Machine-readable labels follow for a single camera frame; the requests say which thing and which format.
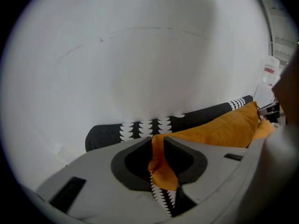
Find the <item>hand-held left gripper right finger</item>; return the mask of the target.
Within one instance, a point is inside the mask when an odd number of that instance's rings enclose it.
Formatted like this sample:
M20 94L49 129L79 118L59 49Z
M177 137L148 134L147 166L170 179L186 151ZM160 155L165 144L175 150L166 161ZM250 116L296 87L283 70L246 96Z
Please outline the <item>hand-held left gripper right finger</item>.
M257 183L264 139L249 148L167 137L164 154L178 178L171 224L246 223L264 208Z

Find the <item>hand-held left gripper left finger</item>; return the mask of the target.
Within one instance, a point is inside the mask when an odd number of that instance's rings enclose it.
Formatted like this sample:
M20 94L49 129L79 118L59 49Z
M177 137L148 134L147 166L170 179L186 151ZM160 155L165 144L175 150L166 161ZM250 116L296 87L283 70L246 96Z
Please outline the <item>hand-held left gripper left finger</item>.
M171 216L151 192L150 138L95 149L53 174L37 194L74 221L161 224Z

